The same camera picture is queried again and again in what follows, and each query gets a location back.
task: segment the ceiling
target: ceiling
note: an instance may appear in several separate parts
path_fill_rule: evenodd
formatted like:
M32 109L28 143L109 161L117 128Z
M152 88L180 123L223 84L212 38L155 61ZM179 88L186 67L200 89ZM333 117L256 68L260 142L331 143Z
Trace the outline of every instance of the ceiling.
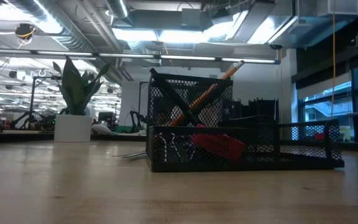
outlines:
M22 2L33 3L33 1L23 0ZM31 16L31 13L25 13L23 10L15 8L14 3L20 1L0 0L0 2L3 2L0 3L0 49L73 51L74 47L70 48L62 41L64 39L62 33L51 34L46 32L53 31L53 24L41 24L39 18ZM140 43L140 50L143 50L143 54L279 59L277 58L277 51L272 50L267 43L278 33L280 35L277 35L270 44L279 44L285 48L307 47L330 35L330 31L332 34L332 19L329 14L318 15L316 0L302 1L299 6L294 4L292 0L270 2L259 0L193 0L190 2L127 0L129 15L123 19L111 16L112 13L105 0L38 0L37 2L48 3L44 5L46 11L53 9L50 14L47 14L48 20L54 20L55 23L56 21L57 23L61 22L64 25L64 35L78 35L81 43L86 44L86 49L93 52L120 51L139 54L139 49L135 49L133 46L134 41L125 39L130 38L131 40L134 39L137 44ZM213 18L217 15L214 13L225 7L228 8L226 11L229 15L220 16L218 19L229 18L232 21L223 23L223 26L222 23L220 25L212 24L211 21L214 21ZM201 15L201 23L198 24L199 21L194 18L187 20L183 16L184 13L188 13L188 17L196 15L196 18L197 15ZM346 25L355 17L357 17L357 14L341 14L338 16L337 29ZM138 24L142 28L128 28L128 23L126 23L128 19L134 26ZM202 34L203 37L208 35L207 39L199 42L194 41L196 37L192 36L187 41L185 40L187 34L167 37L168 31L164 27L177 24L177 19L181 19L182 29L187 34L189 31L197 32L197 34ZM29 42L23 43L23 40L19 39L14 33L20 23L28 23L37 27L35 35ZM125 37L118 35L120 30L123 32L141 30L142 32L131 33L131 35ZM149 31L155 37L151 37L149 40L147 33L143 31ZM165 31L165 39L171 39L162 42ZM231 63L226 62L191 60L79 59L82 60L75 60L75 63L81 71L97 72L101 63L113 65L111 74L106 76L105 85L96 94L104 96L105 99L95 98L92 102L94 105L103 105L97 107L98 111L105 111L108 108L111 111L115 103L118 103L117 110L119 110L121 105L118 102L121 100L119 86L121 83L148 79L149 69L152 67L156 67L162 73L208 77L209 75L220 76L231 66ZM53 73L52 61L58 62L61 67L64 64L62 60L57 58L16 58L9 54L0 57L0 92L30 93L32 76L40 72L46 72L45 77L50 76L50 72ZM18 76L20 74L21 78L9 78L9 72L13 70L19 71ZM41 100L37 109L40 111L59 111L65 104L60 97L47 96L48 94L58 94L58 91L51 90L51 86L56 86L56 84L51 80L47 83L48 85L40 85L35 90L36 93L40 94L36 97L36 100ZM7 90L6 85L12 85L13 90ZM114 88L114 93L107 92L109 87ZM23 95L20 96L22 100L13 101L18 96L1 95L0 99L3 98L3 100L0 100L0 109L4 105L14 105L7 108L11 108L10 110L28 110L29 97Z

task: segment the wooden desk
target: wooden desk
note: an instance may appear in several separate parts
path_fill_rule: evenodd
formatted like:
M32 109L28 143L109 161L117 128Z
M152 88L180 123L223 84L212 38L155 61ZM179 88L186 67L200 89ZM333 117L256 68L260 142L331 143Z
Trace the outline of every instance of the wooden desk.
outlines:
M0 144L0 223L358 223L344 169L151 173L144 142Z

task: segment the glass window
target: glass window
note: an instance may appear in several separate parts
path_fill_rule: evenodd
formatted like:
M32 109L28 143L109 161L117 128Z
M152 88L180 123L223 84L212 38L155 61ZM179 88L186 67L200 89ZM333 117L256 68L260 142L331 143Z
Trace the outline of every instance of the glass window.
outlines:
M349 95L350 95L351 90L352 90L352 82L351 81L335 86L335 94L349 92ZM304 98L303 101L307 102L310 100L320 99L320 98L323 98L326 96L331 96L332 94L333 94L333 89L329 88L327 90L322 91L321 93L317 93L317 94L308 96L308 97Z
M331 117L331 101L305 105L305 121L323 121ZM334 116L353 112L353 102L350 96L334 101Z

